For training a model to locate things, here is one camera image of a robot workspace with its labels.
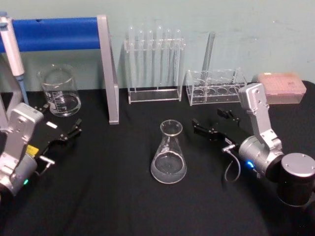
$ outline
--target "black table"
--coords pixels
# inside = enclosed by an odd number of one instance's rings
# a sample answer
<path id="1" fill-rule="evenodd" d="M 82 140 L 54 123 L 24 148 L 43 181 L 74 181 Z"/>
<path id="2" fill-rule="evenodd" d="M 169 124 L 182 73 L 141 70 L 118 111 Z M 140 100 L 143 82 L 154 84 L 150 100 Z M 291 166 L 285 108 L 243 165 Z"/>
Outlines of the black table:
<path id="1" fill-rule="evenodd" d="M 300 104 L 272 105 L 269 114 L 284 153 L 315 157 L 315 85 L 305 82 Z M 292 208 L 277 198 L 276 186 L 242 169 L 236 183 L 224 183 L 230 158 L 218 144 L 195 135 L 197 118 L 207 125 L 218 119 L 217 107 L 231 109 L 251 132 L 239 103 L 189 106 L 182 102 L 127 102 L 120 91 L 120 124 L 109 125 L 104 92 L 80 91 L 81 110 L 69 118 L 45 117 L 60 127 L 82 119 L 82 135 L 48 157 L 56 165 L 30 182 L 1 212 L 1 235 L 126 236 L 265 236 L 315 235 L 315 203 Z M 31 104 L 43 101 L 29 93 Z M 176 119 L 184 130 L 180 144 L 188 165 L 185 178 L 164 185 L 150 174 L 161 141 L 159 125 Z"/>

